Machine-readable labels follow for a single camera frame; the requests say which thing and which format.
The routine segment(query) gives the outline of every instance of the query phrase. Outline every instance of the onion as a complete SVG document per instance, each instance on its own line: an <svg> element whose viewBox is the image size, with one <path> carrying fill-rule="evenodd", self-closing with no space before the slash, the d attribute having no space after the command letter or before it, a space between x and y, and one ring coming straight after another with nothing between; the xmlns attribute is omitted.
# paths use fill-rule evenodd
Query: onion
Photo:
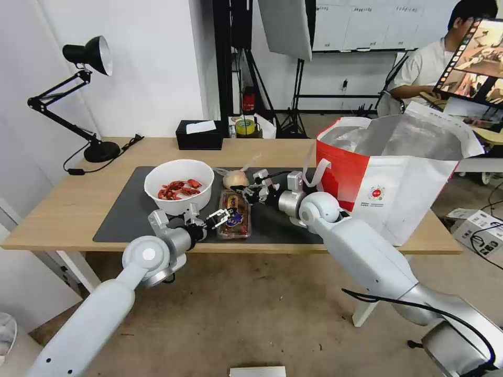
<svg viewBox="0 0 503 377"><path fill-rule="evenodd" d="M231 170L229 171L223 179L224 186L226 189L230 189L231 186L249 186L250 182L246 177L245 172L241 170Z"/></svg>

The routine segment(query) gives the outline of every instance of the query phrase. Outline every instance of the lamp shade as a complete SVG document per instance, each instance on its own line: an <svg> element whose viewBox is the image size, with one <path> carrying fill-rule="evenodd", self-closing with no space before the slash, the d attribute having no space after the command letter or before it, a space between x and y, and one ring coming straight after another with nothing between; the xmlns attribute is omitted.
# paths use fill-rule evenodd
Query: lamp shade
<svg viewBox="0 0 503 377"><path fill-rule="evenodd" d="M89 64L98 72L112 76L112 55L103 36L92 38L85 46L64 45L63 56L74 64Z"/></svg>

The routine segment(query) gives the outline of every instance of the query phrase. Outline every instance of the red and white bag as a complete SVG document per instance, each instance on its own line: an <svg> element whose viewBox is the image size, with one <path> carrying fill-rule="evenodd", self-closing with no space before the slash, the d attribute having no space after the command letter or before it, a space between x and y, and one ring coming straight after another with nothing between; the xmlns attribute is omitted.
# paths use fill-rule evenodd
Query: red and white bag
<svg viewBox="0 0 503 377"><path fill-rule="evenodd" d="M341 207L395 246L404 244L464 158L484 153L470 128L411 102L403 115L345 117L316 138L309 187L335 196Z"/></svg>

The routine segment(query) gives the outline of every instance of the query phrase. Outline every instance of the tissue box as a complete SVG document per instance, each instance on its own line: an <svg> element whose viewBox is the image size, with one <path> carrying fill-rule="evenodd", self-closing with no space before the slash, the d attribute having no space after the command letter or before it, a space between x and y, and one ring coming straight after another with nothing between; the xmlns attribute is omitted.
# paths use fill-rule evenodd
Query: tissue box
<svg viewBox="0 0 503 377"><path fill-rule="evenodd" d="M216 120L215 130L206 131L206 132L198 132L196 134L187 135L187 124L191 123L199 123L205 120L181 120L178 125L176 135L178 142L178 149L187 150L187 149L208 149L208 150L221 150L223 136L219 132L220 121Z"/></svg>

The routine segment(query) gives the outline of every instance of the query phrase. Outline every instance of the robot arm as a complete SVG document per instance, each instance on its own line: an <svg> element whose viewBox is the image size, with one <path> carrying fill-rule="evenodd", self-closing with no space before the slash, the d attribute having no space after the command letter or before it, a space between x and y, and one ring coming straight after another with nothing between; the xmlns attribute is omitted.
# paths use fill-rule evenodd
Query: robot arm
<svg viewBox="0 0 503 377"><path fill-rule="evenodd" d="M392 302L405 319L421 326L440 322L422 343L445 375L483 375L503 368L503 331L460 297L422 285L405 257L365 222L342 211L332 195L306 196L300 172L288 174L287 190L273 185L266 170L254 178L254 185L239 190L251 204L274 206L293 224L320 235L330 255L366 293Z"/></svg>
<svg viewBox="0 0 503 377"><path fill-rule="evenodd" d="M288 175L288 190L273 185L265 170L254 178L251 187L236 187L251 204L274 206L295 225L320 235L330 255L367 293L394 303L405 319L422 326L440 321L422 342L445 375L476 376L487 367L503 368L503 331L461 298L418 282L405 257L365 222L343 212L334 197L323 192L306 196L300 172ZM28 377L81 375L130 311L138 284L156 285L181 268L185 252L231 213L219 210L201 221L190 206L184 215L186 226L172 229L164 212L153 212L149 221L156 237L140 237L128 245L124 271L82 303L44 348ZM413 306L399 305L404 302Z"/></svg>
<svg viewBox="0 0 503 377"><path fill-rule="evenodd" d="M185 252L231 214L218 210L202 221L190 204L184 214L185 226L168 228L166 213L152 212L148 220L156 237L139 237L126 247L124 270L89 295L44 347L27 377L81 375L131 310L136 287L157 285L182 268L187 260Z"/></svg>

